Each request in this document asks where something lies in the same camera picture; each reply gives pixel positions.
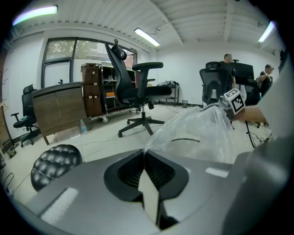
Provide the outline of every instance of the black window frame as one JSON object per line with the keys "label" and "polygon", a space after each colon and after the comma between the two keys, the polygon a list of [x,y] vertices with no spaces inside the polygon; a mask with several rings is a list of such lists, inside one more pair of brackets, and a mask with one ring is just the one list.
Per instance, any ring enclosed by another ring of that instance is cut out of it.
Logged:
{"label": "black window frame", "polygon": [[[58,40],[74,40],[72,56],[71,57],[63,57],[63,58],[46,60],[45,58],[46,58],[49,42],[58,41]],[[50,64],[69,62],[69,82],[72,83],[74,81],[74,56],[75,56],[75,50],[76,50],[78,40],[90,41],[90,42],[98,42],[98,43],[103,43],[103,44],[108,43],[109,45],[114,45],[114,43],[103,41],[103,40],[81,38],[81,37],[49,38],[47,40],[47,44],[46,44],[45,51],[44,51],[44,54],[43,54],[42,69],[41,69],[41,88],[45,87],[45,67],[46,67],[46,65],[50,65]],[[124,46],[120,46],[120,47],[122,49],[124,49],[124,50],[127,50],[129,52],[134,53],[135,54],[134,62],[135,62],[135,64],[137,64],[137,52],[134,52],[131,49],[126,48]]]}

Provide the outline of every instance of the tufted stool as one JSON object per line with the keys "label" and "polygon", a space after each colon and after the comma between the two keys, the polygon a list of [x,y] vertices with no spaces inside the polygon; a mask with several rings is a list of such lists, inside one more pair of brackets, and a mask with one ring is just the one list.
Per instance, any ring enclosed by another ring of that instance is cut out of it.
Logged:
{"label": "tufted stool", "polygon": [[83,158],[79,150],[72,145],[58,145],[43,152],[35,161],[31,172],[33,188],[36,191],[41,190],[52,180],[59,178],[82,162]]}

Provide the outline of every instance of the caster wheel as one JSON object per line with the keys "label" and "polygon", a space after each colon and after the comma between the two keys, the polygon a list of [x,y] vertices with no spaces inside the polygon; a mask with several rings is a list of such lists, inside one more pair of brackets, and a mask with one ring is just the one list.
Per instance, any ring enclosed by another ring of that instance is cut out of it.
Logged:
{"label": "caster wheel", "polygon": [[107,124],[109,122],[109,119],[108,118],[105,118],[102,121],[103,121],[104,124]]}

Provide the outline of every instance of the black cap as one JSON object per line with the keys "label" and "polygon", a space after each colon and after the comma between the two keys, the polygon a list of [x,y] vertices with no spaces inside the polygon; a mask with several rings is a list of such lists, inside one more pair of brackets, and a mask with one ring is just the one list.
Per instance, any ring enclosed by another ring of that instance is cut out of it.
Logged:
{"label": "black cap", "polygon": [[274,68],[270,64],[267,64],[266,68],[271,68],[272,70],[274,70]]}

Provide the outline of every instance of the ceiling light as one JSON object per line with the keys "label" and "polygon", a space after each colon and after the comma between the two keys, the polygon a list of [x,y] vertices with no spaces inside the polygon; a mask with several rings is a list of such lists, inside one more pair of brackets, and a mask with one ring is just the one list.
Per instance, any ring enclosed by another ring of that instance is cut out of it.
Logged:
{"label": "ceiling light", "polygon": [[149,36],[147,33],[145,33],[143,30],[140,28],[136,28],[134,32],[141,37],[145,38],[147,41],[151,42],[154,46],[159,46],[160,44],[151,36]]}
{"label": "ceiling light", "polygon": [[56,13],[57,13],[57,6],[48,6],[48,7],[43,7],[36,10],[28,11],[16,17],[16,19],[12,23],[12,26],[20,23],[21,21],[24,21],[33,17],[48,15],[48,14],[56,14]]}
{"label": "ceiling light", "polygon": [[264,31],[264,33],[262,34],[262,36],[259,38],[258,42],[263,42],[267,36],[271,33],[271,31],[274,29],[275,24],[273,21],[271,21],[269,23],[269,25],[267,26],[266,30]]}

